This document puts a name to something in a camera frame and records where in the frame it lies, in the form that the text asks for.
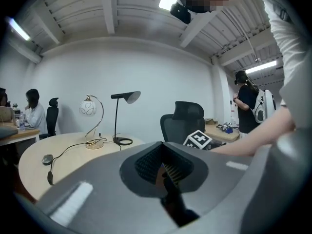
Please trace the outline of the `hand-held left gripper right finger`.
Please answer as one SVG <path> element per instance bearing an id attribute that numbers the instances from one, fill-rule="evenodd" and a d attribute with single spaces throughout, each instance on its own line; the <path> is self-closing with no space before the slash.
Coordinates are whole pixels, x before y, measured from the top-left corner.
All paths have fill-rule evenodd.
<path id="1" fill-rule="evenodd" d="M 165 169 L 165 187 L 190 187 L 193 163 L 187 152 L 173 144 L 162 142 L 162 166 Z"/>

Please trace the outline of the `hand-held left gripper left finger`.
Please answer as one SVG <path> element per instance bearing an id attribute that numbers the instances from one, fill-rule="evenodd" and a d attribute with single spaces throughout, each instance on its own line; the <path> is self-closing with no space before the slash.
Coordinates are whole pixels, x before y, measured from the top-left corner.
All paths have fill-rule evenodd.
<path id="1" fill-rule="evenodd" d="M 135 170 L 138 175 L 151 184 L 156 183 L 158 170 L 162 165 L 161 152 L 161 144 L 156 145 L 135 161 Z"/>

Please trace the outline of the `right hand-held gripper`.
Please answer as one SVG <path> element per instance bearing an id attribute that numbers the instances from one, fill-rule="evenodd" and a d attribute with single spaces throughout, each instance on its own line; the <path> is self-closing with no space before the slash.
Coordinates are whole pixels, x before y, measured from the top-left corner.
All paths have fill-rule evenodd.
<path id="1" fill-rule="evenodd" d="M 217 143 L 202 131 L 196 130 L 186 137 L 183 145 L 200 150 L 211 150 L 220 146 L 224 146 L 226 143 Z"/>

